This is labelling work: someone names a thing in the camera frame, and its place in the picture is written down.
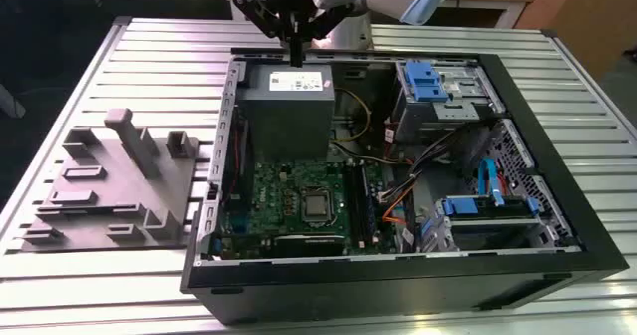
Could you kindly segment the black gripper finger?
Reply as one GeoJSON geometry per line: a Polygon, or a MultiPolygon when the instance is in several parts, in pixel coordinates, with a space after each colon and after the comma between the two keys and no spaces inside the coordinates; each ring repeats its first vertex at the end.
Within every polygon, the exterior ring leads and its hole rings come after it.
{"type": "Polygon", "coordinates": [[[232,0],[235,7],[268,38],[277,38],[289,51],[289,65],[297,67],[297,33],[295,15],[277,16],[268,10],[267,0],[232,0]]]}
{"type": "Polygon", "coordinates": [[[305,61],[307,44],[313,40],[323,40],[333,28],[344,20],[344,7],[335,7],[324,11],[312,19],[303,16],[297,22],[297,68],[305,61]]]}

